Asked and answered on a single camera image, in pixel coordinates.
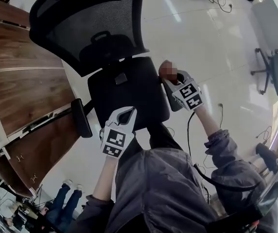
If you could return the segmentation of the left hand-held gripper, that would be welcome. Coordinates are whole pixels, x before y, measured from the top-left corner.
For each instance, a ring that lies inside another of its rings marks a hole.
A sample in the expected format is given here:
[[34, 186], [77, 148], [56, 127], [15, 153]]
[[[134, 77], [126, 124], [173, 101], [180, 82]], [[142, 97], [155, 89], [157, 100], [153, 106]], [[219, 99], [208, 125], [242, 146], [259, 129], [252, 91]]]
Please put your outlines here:
[[137, 109], [133, 106], [119, 108], [112, 112], [100, 131], [103, 154], [120, 158], [134, 138]]

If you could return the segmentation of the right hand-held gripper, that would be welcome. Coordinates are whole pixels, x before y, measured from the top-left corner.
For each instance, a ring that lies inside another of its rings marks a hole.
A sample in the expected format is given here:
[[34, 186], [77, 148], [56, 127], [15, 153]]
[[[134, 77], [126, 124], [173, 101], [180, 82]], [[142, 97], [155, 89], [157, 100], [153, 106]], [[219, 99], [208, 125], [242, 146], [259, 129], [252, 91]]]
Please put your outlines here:
[[177, 71], [178, 84], [174, 85], [172, 96], [186, 110], [194, 111], [203, 105], [202, 92], [195, 80], [183, 70]]

